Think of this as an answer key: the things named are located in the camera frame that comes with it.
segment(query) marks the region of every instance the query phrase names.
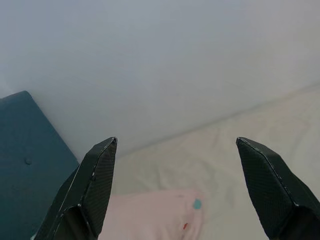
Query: pink cloth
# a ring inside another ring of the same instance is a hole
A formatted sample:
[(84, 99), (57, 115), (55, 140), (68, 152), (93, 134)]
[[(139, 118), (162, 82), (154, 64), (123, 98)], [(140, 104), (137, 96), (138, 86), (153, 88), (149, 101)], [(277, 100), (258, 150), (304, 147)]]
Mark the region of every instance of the pink cloth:
[(196, 240), (203, 195), (194, 189), (112, 195), (99, 240)]

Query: white bedsheet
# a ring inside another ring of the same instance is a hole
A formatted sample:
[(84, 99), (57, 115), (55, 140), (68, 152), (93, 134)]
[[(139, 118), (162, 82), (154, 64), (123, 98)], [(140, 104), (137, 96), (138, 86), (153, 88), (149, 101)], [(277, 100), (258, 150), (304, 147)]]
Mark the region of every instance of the white bedsheet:
[(118, 159), (112, 192), (195, 187), (206, 197), (200, 240), (267, 239), (245, 185), (238, 136), (278, 152), (320, 199), (320, 87)]

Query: teal patch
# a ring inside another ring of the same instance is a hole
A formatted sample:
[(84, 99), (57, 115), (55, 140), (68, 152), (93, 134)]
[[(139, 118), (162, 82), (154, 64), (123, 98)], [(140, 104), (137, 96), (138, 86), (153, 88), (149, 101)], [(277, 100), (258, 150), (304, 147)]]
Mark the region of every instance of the teal patch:
[(195, 199), (193, 203), (193, 208), (194, 209), (200, 209), (202, 207), (202, 202), (199, 199)]

